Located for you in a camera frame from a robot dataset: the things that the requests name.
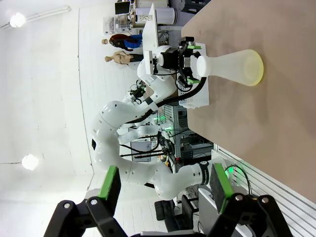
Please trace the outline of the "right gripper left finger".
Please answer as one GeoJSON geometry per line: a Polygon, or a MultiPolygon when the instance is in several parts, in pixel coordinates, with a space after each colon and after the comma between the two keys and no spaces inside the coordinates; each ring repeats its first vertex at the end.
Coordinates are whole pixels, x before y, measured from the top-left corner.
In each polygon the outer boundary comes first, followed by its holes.
{"type": "Polygon", "coordinates": [[[110,166],[100,192],[75,204],[60,201],[48,224],[49,237],[81,237],[86,229],[97,228],[103,237],[121,236],[121,226],[114,218],[121,189],[117,166],[110,166]]]}

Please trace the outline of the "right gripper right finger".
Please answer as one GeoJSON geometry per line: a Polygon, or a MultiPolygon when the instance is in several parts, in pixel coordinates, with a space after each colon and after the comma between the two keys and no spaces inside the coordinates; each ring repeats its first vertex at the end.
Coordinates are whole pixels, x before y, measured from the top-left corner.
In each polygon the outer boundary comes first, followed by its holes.
{"type": "Polygon", "coordinates": [[[276,200],[234,192],[220,163],[212,165],[209,184],[219,216],[208,237],[231,237],[237,225],[245,225],[254,237],[292,236],[276,200]]]}

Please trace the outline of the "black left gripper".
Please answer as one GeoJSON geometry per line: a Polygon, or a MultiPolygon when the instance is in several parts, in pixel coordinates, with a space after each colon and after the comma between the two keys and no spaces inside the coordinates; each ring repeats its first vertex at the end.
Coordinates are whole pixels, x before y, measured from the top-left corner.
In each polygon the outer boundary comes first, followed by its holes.
{"type": "Polygon", "coordinates": [[[200,83],[199,79],[194,78],[190,66],[185,67],[184,59],[193,56],[201,56],[194,37],[182,37],[179,40],[179,49],[168,49],[160,53],[161,66],[164,69],[173,69],[177,72],[176,87],[178,90],[191,90],[193,84],[200,83]]]}

